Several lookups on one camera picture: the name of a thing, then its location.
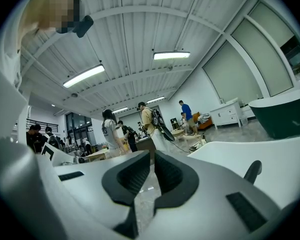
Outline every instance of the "shorts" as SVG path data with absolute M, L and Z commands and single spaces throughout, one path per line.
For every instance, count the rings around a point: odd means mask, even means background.
M 194 118 L 193 118 L 193 117 L 192 117 L 192 118 L 190 118 L 190 119 L 188 120 L 188 125 L 189 125 L 191 128 L 196 126 L 196 124 L 195 124 L 195 121 L 194 121 Z

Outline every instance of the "ceiling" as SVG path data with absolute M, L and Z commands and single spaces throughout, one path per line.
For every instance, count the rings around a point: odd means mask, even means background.
M 94 20 L 86 35 L 39 32 L 23 39 L 21 74 L 33 92 L 61 109 L 98 118 L 177 91 L 219 38 L 244 0 L 82 0 Z M 191 52 L 153 60 L 154 52 Z M 69 78 L 105 71 L 70 88 Z

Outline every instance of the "ceiling light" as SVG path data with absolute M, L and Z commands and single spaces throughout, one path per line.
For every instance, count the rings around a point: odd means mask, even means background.
M 188 58 L 190 52 L 188 51 L 165 51 L 165 52 L 155 52 L 153 54 L 154 60 L 162 59 L 176 59 L 176 58 Z
M 163 100 L 165 98 L 165 96 L 162 96 L 160 98 L 155 98 L 155 99 L 152 99 L 152 100 L 148 100 L 146 103 L 152 103 L 152 102 L 157 102 L 157 101 L 160 101 L 160 100 Z
M 95 74 L 101 73 L 103 71 L 105 71 L 105 68 L 104 68 L 104 66 L 102 64 L 100 64 L 100 65 L 98 65 L 98 66 L 96 66 L 94 68 L 88 69 L 87 71 L 85 71 L 85 72 L 83 72 L 83 73 L 75 76 L 74 78 L 66 81 L 63 84 L 63 86 L 65 88 L 69 88 L 69 87 L 71 87 L 71 86 L 79 83 L 80 81 L 82 81 L 82 80 L 84 80 L 86 78 L 89 78 L 89 77 L 91 77 L 91 76 L 93 76 Z
M 115 114 L 115 113 L 119 113 L 119 112 L 125 111 L 125 110 L 127 110 L 127 109 L 128 109 L 128 107 L 126 106 L 126 107 L 124 107 L 124 108 L 120 108 L 120 109 L 118 109 L 118 110 L 113 111 L 113 113 L 114 113 L 114 114 Z

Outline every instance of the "railing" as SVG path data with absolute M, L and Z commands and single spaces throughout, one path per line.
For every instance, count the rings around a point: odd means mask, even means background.
M 40 121 L 31 120 L 31 119 L 26 120 L 25 128 L 29 129 L 30 126 L 34 126 L 34 125 L 40 125 L 41 131 L 45 131 L 46 127 L 49 126 L 49 127 L 51 127 L 53 133 L 58 132 L 58 124 L 48 123 L 48 122 L 40 122 Z

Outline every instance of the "backpack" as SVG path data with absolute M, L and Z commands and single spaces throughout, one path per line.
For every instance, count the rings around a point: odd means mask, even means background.
M 59 141 L 57 140 L 57 136 L 52 134 L 49 135 L 48 133 L 46 133 L 45 135 L 43 135 L 47 138 L 46 143 L 50 144 L 51 146 L 55 147 L 56 149 L 62 150 L 62 146 L 59 143 Z
M 152 114 L 152 124 L 155 126 L 155 127 L 162 127 L 162 126 L 166 126 L 165 123 L 164 123 L 164 119 L 162 118 L 162 115 L 160 113 L 160 111 L 154 109 L 150 109 L 151 111 L 151 114 Z

